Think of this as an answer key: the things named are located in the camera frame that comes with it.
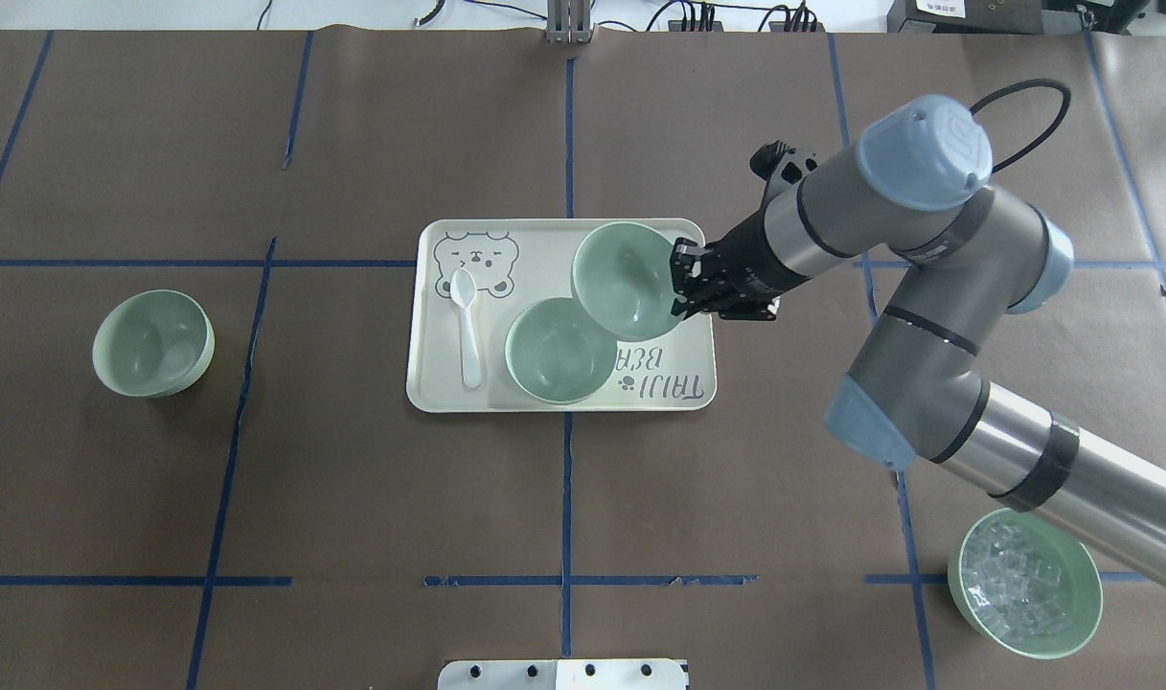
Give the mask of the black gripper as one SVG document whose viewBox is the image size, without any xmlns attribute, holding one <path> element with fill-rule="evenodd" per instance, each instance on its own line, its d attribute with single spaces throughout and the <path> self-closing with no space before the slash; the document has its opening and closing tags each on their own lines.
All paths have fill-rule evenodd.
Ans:
<svg viewBox="0 0 1166 690">
<path fill-rule="evenodd" d="M 691 283 L 680 293 L 670 314 L 718 314 L 726 321 L 774 322 L 784 293 L 784 265 L 770 249 L 763 216 L 744 221 L 709 244 L 675 239 L 670 253 L 674 281 Z"/>
</svg>

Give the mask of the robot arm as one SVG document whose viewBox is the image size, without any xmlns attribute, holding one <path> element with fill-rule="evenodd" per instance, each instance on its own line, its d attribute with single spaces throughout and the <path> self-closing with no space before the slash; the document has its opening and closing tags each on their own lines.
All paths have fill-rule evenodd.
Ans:
<svg viewBox="0 0 1166 690">
<path fill-rule="evenodd" d="M 908 263 L 826 411 L 878 466 L 916 459 L 1056 524 L 1166 587 L 1166 471 L 979 376 L 995 324 L 1059 293 L 1073 245 L 990 182 L 993 149 L 962 103 L 921 96 L 816 162 L 750 159 L 761 205 L 717 241 L 677 239 L 672 311 L 772 321 L 781 294 L 884 245 Z"/>
</svg>

